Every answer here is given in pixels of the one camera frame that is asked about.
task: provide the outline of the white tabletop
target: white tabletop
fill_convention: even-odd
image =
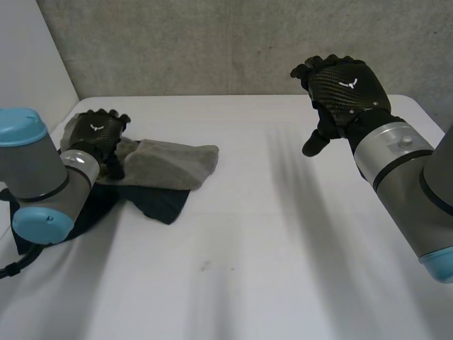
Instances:
[[[437,145],[415,101],[390,99]],[[302,155],[307,96],[90,98],[71,115],[98,108],[130,115],[133,139],[217,145],[217,170],[172,225],[121,203],[0,280],[0,339],[452,338],[453,286],[418,263],[347,142]],[[0,265],[16,259],[7,232]]]

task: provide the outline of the robotic hand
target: robotic hand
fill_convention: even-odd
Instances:
[[[453,282],[453,128],[435,151],[391,114],[374,72],[361,60],[311,57],[291,71],[318,111],[318,128],[302,152],[317,155],[347,138],[362,176],[419,261],[439,282]]]
[[[0,110],[0,181],[21,205],[12,222],[19,236],[43,245],[66,238],[100,170],[124,177],[115,149],[129,122],[114,110],[82,113],[59,156],[35,111]]]

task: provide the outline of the black cloth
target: black cloth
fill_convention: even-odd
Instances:
[[[147,217],[169,225],[180,215],[189,193],[189,190],[179,191],[141,186],[104,186],[95,183],[74,223],[74,228],[63,242],[90,230],[121,198],[133,202]],[[0,192],[0,200],[10,203],[12,221],[14,213],[19,209],[18,202],[8,189]],[[11,231],[18,253],[20,255],[25,254],[32,243],[17,235],[13,228],[11,228]]]
[[[190,193],[190,190],[170,190],[144,186],[96,185],[115,190],[120,194],[121,198],[134,203],[145,216],[166,225],[175,222],[184,208]]]

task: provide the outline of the gray robot arm segment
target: gray robot arm segment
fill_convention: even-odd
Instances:
[[[453,282],[453,128],[433,151],[409,124],[383,125],[354,159],[420,262]]]

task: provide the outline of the gray cloth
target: gray cloth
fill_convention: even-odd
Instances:
[[[73,118],[64,129],[60,142],[62,151],[68,147],[67,141],[74,124]],[[134,142],[122,137],[117,145],[116,155],[124,166],[124,179],[112,181],[101,177],[96,183],[195,190],[214,172],[219,160],[219,148],[214,145],[191,147],[156,140]]]

